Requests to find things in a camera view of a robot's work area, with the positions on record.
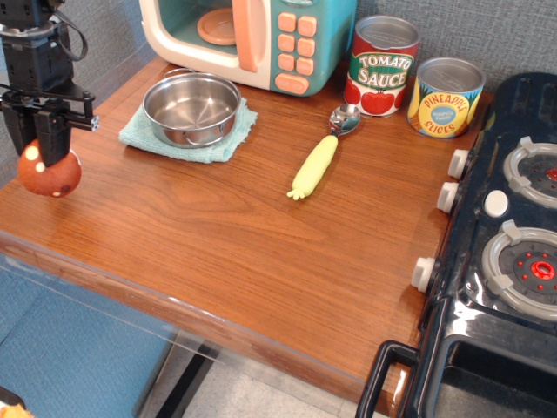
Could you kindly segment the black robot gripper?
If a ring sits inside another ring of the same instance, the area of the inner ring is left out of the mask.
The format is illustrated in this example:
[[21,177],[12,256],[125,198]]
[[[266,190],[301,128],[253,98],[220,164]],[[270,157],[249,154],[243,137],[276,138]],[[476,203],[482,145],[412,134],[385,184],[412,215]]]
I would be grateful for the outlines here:
[[[74,63],[79,57],[71,51],[68,26],[19,30],[3,25],[1,40],[11,90],[33,98],[79,102],[83,105],[81,111],[66,111],[70,125],[87,131],[98,128],[98,116],[93,114],[92,106],[95,96],[74,83]],[[33,117],[30,109],[7,102],[2,102],[2,112],[19,156],[36,134],[47,167],[69,153],[71,128],[59,114],[39,111]]]

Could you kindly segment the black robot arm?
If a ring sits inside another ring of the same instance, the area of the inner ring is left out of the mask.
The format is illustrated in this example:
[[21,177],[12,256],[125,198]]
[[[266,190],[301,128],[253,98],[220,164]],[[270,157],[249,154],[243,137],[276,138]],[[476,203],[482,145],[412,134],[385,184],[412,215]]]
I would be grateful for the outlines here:
[[1,112],[19,155],[33,140],[50,167],[70,152],[71,130],[95,131],[95,96],[74,83],[74,63],[89,50],[62,1],[2,1],[1,45],[8,83]]

